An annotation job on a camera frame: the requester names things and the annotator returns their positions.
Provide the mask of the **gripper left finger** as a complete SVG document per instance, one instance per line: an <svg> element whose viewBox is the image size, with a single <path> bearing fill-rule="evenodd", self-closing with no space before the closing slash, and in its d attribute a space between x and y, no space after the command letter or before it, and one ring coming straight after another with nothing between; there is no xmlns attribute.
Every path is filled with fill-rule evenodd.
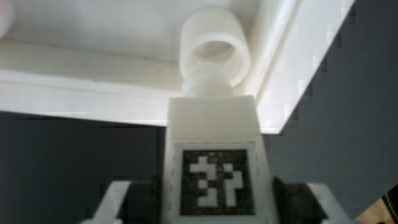
<svg viewBox="0 0 398 224"><path fill-rule="evenodd" d="M114 179L100 186L100 202L82 224L158 224L158 177Z"/></svg>

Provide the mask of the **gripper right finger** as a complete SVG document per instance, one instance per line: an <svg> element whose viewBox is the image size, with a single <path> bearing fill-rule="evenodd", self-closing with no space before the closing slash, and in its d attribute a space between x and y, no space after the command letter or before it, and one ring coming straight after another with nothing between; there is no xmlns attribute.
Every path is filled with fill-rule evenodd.
<svg viewBox="0 0 398 224"><path fill-rule="evenodd" d="M272 181L279 224L359 224L324 183Z"/></svg>

